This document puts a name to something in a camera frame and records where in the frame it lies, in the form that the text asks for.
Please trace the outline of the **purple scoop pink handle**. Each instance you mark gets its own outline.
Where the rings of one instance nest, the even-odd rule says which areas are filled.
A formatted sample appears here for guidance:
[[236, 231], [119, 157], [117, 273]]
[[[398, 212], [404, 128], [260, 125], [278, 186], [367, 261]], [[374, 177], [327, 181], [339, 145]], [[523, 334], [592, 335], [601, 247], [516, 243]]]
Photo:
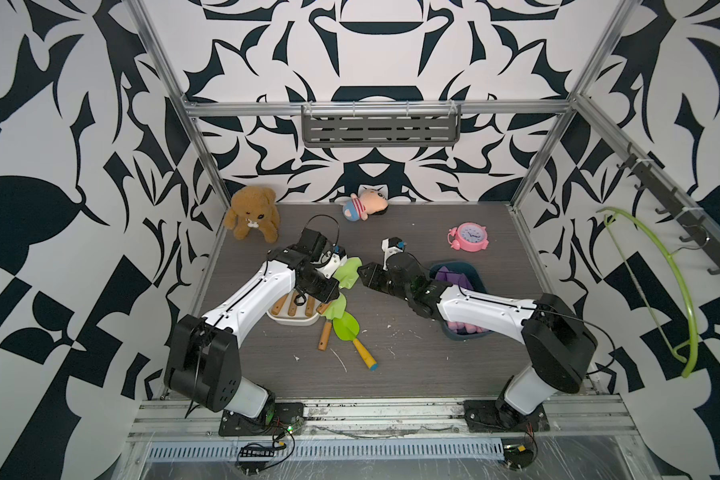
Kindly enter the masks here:
[[453, 285], [457, 285], [462, 289], [473, 289], [473, 285], [466, 274], [451, 270], [447, 266], [442, 266], [436, 272], [435, 279], [438, 281], [449, 282]]

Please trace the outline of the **purple shovel pink handle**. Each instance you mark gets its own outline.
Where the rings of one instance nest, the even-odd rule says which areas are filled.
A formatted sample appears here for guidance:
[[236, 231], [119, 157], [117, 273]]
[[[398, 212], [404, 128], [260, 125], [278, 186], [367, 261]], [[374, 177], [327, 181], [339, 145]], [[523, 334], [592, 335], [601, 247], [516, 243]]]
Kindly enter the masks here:
[[446, 325], [451, 332], [457, 335], [473, 335], [486, 333], [485, 329], [468, 323], [449, 321], [446, 323]]

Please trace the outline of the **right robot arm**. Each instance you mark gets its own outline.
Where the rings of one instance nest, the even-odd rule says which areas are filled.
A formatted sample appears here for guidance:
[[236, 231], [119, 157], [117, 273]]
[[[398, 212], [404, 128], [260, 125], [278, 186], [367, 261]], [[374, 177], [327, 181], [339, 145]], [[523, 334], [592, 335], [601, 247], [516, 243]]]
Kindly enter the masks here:
[[367, 263], [358, 274], [365, 287], [405, 301], [423, 318], [475, 325], [525, 346], [529, 364], [495, 401], [493, 428], [508, 431], [526, 422], [555, 393], [578, 393], [598, 346], [586, 323], [556, 295], [528, 300], [475, 292], [430, 277], [407, 252]]

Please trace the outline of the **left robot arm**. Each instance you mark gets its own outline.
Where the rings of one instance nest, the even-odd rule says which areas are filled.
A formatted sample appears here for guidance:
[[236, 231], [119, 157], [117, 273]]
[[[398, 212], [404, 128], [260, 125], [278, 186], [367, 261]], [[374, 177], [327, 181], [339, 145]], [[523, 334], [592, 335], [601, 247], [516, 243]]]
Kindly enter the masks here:
[[336, 240], [309, 228], [297, 243], [270, 250], [226, 301], [179, 320], [170, 337], [165, 386], [212, 412], [265, 417], [274, 394], [243, 376], [240, 347], [275, 302], [292, 291], [324, 304], [336, 300], [340, 287], [334, 273], [347, 260]]

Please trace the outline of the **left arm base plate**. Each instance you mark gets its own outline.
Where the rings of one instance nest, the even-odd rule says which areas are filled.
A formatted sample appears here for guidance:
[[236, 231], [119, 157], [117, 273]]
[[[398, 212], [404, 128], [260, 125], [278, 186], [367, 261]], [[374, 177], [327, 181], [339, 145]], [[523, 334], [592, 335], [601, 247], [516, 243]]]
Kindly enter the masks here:
[[220, 437], [264, 436], [275, 430], [291, 427], [300, 429], [303, 423], [305, 405], [302, 402], [269, 403], [254, 418], [228, 410], [222, 412], [218, 430]]

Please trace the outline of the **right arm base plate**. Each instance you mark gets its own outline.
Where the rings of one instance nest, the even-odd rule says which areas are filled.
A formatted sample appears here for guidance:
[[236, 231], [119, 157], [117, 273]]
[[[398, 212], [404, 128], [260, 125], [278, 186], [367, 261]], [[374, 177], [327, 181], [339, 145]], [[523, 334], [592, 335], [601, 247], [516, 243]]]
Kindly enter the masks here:
[[542, 404], [528, 415], [498, 400], [464, 400], [462, 405], [463, 418], [472, 433], [536, 433], [550, 430]]

